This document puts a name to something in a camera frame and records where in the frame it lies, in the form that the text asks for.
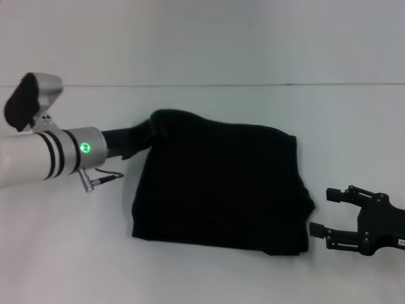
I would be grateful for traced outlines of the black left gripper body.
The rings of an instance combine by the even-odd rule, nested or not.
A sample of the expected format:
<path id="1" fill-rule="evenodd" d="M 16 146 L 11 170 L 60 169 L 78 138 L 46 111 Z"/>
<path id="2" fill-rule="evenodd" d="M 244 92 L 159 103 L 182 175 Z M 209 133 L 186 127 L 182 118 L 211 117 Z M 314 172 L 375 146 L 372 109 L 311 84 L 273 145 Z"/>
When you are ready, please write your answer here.
<path id="1" fill-rule="evenodd" d="M 149 124 L 139 124 L 126 129 L 102 131 L 102 135 L 107 144 L 107 158 L 120 156 L 122 160 L 127 160 L 150 147 L 153 131 Z"/>

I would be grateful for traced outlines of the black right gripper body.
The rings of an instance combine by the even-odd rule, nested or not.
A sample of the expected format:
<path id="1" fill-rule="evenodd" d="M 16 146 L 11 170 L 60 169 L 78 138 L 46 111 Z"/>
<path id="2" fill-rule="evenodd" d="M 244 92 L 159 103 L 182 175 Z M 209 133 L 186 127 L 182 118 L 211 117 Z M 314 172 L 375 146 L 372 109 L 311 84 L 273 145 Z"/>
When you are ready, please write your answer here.
<path id="1" fill-rule="evenodd" d="M 394 207 L 386 194 L 369 199 L 358 215 L 359 252 L 374 255 L 380 248 L 404 249 L 404 210 Z"/>

